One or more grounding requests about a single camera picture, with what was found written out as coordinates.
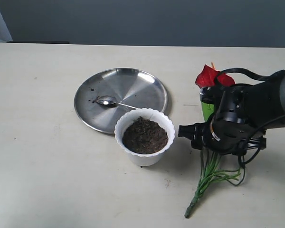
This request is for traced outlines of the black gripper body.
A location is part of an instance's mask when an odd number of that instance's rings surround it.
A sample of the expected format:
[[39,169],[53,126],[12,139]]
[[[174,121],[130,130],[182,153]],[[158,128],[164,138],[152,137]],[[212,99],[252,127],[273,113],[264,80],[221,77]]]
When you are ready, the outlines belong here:
[[215,92],[200,90],[200,99],[208,104],[219,105],[215,111],[213,131],[222,136],[222,142],[214,143],[227,154],[245,155],[246,150],[266,148],[265,132],[259,131],[247,142],[247,137],[256,129],[248,120],[244,112],[244,91],[248,85],[233,85],[221,89],[216,87]]

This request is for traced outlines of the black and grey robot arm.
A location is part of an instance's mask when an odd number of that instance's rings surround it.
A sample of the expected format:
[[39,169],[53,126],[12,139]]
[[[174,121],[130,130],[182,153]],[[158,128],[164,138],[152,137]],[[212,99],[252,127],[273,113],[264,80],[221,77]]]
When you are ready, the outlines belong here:
[[[258,84],[223,85],[219,76],[228,73],[244,74]],[[270,76],[244,68],[223,70],[214,77],[213,86],[201,89],[200,99],[214,105],[213,114],[204,123],[178,128],[178,136],[189,139],[194,149],[206,147],[240,157],[247,150],[266,148],[266,130],[285,128],[285,70]]]

